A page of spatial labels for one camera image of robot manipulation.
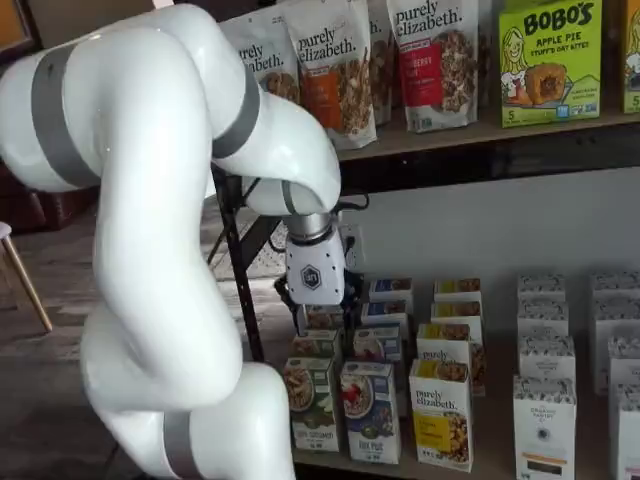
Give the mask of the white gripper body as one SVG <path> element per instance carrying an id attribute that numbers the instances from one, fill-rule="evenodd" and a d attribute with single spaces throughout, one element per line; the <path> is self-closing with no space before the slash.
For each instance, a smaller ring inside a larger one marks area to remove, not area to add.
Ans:
<path id="1" fill-rule="evenodd" d="M 345 267 L 339 234 L 313 245 L 287 239 L 286 276 L 295 304 L 339 305 L 345 293 Z"/>

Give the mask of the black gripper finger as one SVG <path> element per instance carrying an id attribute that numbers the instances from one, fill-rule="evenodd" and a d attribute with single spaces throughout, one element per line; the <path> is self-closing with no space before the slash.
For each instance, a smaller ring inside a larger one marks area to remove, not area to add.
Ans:
<path id="1" fill-rule="evenodd" d="M 354 328 L 357 325 L 361 304 L 363 275 L 352 271 L 345 271 L 344 279 L 343 320 L 347 328 Z"/>
<path id="2" fill-rule="evenodd" d="M 297 304 L 291 297 L 291 290 L 288 285 L 287 276 L 285 274 L 276 278 L 273 283 L 273 287 L 276 290 L 277 294 L 280 297 L 281 302 L 287 307 L 289 310 L 294 328 L 297 334 L 300 334 L 301 329 L 301 319 L 302 319 L 302 306 Z"/>

